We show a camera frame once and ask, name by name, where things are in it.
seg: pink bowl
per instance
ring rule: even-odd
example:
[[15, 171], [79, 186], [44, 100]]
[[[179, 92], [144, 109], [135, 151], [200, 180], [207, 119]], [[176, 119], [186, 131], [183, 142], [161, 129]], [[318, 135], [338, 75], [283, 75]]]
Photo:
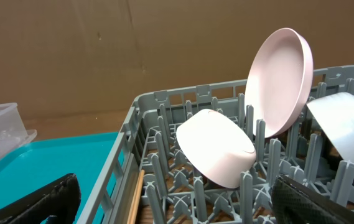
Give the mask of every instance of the pink bowl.
[[254, 133], [257, 119], [266, 123], [266, 138], [293, 125], [308, 99], [313, 72], [311, 49], [296, 31], [279, 29], [265, 40], [251, 66], [245, 93], [245, 106], [254, 107]]

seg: dish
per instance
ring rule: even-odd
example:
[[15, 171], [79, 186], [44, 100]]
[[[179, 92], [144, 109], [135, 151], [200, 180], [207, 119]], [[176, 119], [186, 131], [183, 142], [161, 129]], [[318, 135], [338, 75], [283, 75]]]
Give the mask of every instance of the dish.
[[254, 107], [254, 133], [257, 119], [266, 123], [266, 138], [293, 125], [307, 102], [313, 72], [310, 47], [296, 31], [279, 29], [265, 40], [251, 66], [245, 92], [245, 107]]
[[338, 153], [354, 163], [354, 96], [337, 93], [307, 106]]
[[219, 112], [204, 109], [177, 128], [187, 159], [207, 178], [226, 188], [240, 185], [240, 173], [256, 160], [245, 132]]

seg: wooden stick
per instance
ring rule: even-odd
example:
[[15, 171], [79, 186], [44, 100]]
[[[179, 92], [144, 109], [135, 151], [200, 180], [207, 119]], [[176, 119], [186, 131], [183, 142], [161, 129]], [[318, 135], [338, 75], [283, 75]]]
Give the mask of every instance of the wooden stick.
[[139, 199], [141, 199], [141, 190], [142, 184], [144, 182], [145, 171], [141, 170], [138, 176], [137, 185], [135, 186], [133, 202], [131, 203], [131, 207], [129, 209], [128, 221], [127, 224], [135, 224], [135, 220], [137, 218]]

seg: brown wall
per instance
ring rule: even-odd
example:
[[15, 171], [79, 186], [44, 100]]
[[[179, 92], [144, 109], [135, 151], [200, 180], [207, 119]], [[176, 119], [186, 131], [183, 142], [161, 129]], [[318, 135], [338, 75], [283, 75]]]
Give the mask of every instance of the brown wall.
[[315, 68], [354, 64], [349, 0], [0, 0], [0, 103], [25, 118], [123, 110], [147, 91], [243, 79], [282, 27]]

